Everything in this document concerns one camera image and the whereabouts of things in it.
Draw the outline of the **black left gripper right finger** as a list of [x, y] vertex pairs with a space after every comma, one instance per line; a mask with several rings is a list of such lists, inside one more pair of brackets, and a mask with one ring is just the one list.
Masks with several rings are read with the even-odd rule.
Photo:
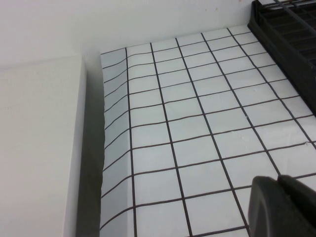
[[290, 199], [291, 210], [286, 217], [295, 237], [316, 235], [316, 192], [289, 175], [280, 175], [278, 184]]

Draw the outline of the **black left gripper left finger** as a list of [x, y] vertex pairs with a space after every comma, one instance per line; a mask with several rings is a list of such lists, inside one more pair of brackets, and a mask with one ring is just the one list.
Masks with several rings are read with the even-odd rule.
[[277, 179], [266, 176], [253, 178], [248, 209], [252, 237], [293, 237], [286, 217], [290, 210], [290, 199]]

